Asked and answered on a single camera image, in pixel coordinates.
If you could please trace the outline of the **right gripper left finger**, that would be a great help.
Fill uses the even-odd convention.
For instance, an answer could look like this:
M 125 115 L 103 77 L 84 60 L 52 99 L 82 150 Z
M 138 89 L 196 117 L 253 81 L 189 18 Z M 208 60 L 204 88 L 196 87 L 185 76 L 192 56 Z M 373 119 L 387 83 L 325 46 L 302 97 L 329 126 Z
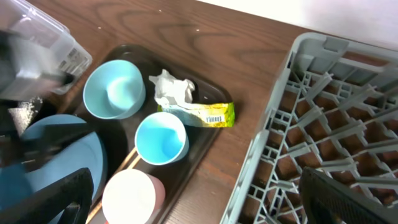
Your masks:
M 1 223 L 49 223 L 61 213 L 59 223 L 84 224 L 93 195 L 88 168 L 78 169 L 64 178 L 1 212 Z

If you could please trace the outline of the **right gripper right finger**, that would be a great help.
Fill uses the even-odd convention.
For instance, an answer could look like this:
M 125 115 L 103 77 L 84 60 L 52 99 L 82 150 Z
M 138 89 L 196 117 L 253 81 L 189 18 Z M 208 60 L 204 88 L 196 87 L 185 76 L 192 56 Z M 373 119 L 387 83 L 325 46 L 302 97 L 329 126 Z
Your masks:
M 397 223 L 397 210 L 349 189 L 324 173 L 304 168 L 299 192 L 309 223 Z

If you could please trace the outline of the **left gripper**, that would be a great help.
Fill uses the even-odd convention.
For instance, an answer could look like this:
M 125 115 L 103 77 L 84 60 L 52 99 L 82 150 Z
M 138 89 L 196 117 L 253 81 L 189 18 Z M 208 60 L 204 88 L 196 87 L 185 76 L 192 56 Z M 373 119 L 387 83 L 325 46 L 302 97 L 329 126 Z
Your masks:
M 20 101 L 43 96 L 75 77 L 61 71 L 53 52 L 9 30 L 1 31 L 1 167 L 41 168 L 73 142 L 95 132 L 86 123 L 47 124 L 39 136 L 22 139 L 9 112 Z

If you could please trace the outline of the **large dark blue plate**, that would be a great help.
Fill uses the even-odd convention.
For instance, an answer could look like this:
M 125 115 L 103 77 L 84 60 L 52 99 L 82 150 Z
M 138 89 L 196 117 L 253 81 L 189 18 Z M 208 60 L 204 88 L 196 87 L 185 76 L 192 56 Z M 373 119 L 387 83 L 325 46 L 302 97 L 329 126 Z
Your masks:
M 20 137 L 22 139 L 36 138 L 47 124 L 78 123 L 86 122 L 68 114 L 53 115 L 36 122 Z M 106 153 L 96 131 L 73 142 L 39 169 L 26 171 L 22 164 L 1 167 L 1 212 L 82 168 L 88 168 L 91 172 L 93 202 L 99 197 L 107 172 Z M 61 216 L 62 214 L 59 213 L 49 223 L 59 223 Z

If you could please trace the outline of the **pink cup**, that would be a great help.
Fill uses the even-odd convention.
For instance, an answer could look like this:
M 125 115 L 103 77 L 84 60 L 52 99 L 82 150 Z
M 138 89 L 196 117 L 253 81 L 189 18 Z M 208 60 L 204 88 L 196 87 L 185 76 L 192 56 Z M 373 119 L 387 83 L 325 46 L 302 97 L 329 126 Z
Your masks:
M 137 169 L 126 169 L 106 184 L 102 209 L 109 224 L 145 224 L 164 200 L 165 187 L 158 178 Z

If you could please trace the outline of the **small light blue bowl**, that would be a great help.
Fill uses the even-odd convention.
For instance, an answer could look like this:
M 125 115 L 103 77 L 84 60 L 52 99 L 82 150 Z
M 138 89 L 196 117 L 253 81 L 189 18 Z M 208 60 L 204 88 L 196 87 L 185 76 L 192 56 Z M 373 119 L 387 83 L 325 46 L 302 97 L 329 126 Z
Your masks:
M 140 110 L 145 99 L 142 74 L 127 60 L 111 60 L 100 65 L 83 89 L 85 108 L 100 119 L 126 119 Z

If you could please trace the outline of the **light blue cup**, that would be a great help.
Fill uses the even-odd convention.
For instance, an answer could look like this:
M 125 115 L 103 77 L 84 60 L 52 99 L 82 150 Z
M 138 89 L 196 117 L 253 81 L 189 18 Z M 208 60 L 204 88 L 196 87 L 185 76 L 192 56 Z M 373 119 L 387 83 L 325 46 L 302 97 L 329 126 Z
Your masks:
M 163 166 L 183 159 L 189 151 L 189 139 L 179 118 L 168 112 L 147 116 L 138 126 L 135 147 L 144 161 Z

